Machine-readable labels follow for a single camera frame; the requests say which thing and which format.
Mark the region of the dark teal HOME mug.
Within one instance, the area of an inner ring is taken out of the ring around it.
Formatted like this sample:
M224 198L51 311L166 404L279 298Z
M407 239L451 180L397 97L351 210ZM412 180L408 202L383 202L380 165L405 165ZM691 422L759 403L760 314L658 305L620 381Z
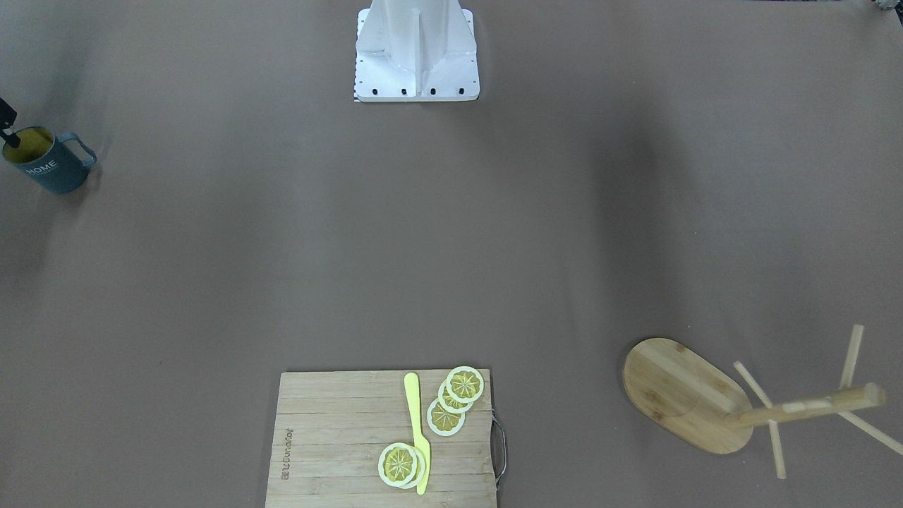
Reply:
M99 161L95 151L74 132L55 134L45 126L16 132L19 146L2 147L4 160L55 194L72 192L87 179Z

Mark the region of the wooden mug tree rack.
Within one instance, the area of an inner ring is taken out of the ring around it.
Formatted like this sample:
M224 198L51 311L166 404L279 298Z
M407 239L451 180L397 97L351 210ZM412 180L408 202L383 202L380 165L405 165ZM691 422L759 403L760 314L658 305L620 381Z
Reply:
M640 341L626 354L622 384L629 401L646 417L691 446L712 454L745 447L757 427L770 431L777 478L787 478L780 423L838 415L865 434L901 452L900 441L878 430L856 411L880 407L886 392L869 382L854 385L863 325L852 328L839 388L834 392L775 403L741 363L733 364L744 380L727 373L686 345L664 337Z

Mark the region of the bamboo cutting board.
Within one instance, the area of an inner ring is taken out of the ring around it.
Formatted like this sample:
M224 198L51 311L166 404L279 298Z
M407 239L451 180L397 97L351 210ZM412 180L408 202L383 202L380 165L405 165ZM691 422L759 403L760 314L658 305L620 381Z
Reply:
M279 379L267 507L495 507L505 471L505 434L495 415L490 370L460 430L429 427L448 368L419 370L420 414L431 444L426 488L387 485L377 467L384 448L415 444L404 370L287 372Z

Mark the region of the yellow plastic toy knife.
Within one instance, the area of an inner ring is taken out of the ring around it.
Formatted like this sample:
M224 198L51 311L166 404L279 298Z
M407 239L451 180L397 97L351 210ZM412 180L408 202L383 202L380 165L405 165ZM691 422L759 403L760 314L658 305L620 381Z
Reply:
M423 477L416 485L417 495L424 495L431 475L431 444L423 434L423 411L420 408L420 380L416 372L404 374L404 395L411 421L413 443L415 448L425 457L423 461Z

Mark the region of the lemon slice toy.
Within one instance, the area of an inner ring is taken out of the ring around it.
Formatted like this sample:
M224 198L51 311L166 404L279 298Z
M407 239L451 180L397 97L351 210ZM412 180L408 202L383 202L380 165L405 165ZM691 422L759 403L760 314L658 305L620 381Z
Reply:
M467 365L452 369L445 380L449 396L462 404L477 401L483 395L485 385L483 374Z
M425 456L423 456L423 453L419 450L419 448L412 446L410 447L410 450L413 451L413 457L415 457L416 472L408 483L404 483L404 485L400 486L400 488L403 490L416 488L416 486L419 485L419 483L422 481L423 476L425 476L425 467L427 466L427 460Z
M466 411L470 411L472 405L474 405L473 401L470 402L460 402L457 401L454 397L452 397L451 392L447 389L447 383L443 382L438 389L438 405L441 406L445 411L452 414L462 414Z
M466 412L454 413L441 405L439 399L433 399L427 409L427 425L437 436L454 436L461 430L466 421Z
M400 488L415 475L415 457L410 445L396 442L386 446L377 461L377 474L391 488Z

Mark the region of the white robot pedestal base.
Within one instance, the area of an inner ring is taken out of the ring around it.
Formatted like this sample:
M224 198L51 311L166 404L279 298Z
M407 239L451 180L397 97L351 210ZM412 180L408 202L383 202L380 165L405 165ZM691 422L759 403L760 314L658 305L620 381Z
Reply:
M373 1L357 14L353 97L360 102L474 101L471 10L458 1Z

